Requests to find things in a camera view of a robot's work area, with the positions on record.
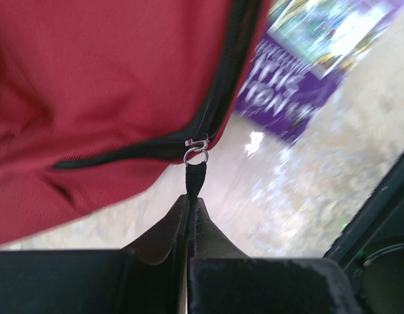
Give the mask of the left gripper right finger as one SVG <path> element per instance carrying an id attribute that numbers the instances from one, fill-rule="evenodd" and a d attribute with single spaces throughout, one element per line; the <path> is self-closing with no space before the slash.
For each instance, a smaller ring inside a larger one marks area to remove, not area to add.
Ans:
<path id="1" fill-rule="evenodd" d="M 193 209 L 187 266 L 189 313 L 361 313 L 336 263 L 325 258 L 253 258 Z"/>

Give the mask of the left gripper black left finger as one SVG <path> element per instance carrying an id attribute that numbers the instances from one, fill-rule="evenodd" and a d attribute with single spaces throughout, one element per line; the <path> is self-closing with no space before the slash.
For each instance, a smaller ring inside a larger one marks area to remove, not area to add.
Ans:
<path id="1" fill-rule="evenodd" d="M 189 207 L 121 249 L 0 251 L 0 313 L 179 313 Z"/>

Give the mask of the red student backpack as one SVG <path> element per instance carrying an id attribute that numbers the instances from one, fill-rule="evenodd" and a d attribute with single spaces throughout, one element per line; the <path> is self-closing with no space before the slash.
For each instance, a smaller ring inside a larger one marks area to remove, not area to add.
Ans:
<path id="1" fill-rule="evenodd" d="M 270 1 L 0 1 L 0 245 L 214 146 Z"/>

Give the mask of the purple book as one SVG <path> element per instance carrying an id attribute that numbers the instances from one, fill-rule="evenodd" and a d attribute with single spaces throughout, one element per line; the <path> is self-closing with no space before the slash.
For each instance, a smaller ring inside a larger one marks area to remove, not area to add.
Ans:
<path id="1" fill-rule="evenodd" d="M 392 24 L 404 1 L 277 1 L 236 110 L 286 143 Z"/>

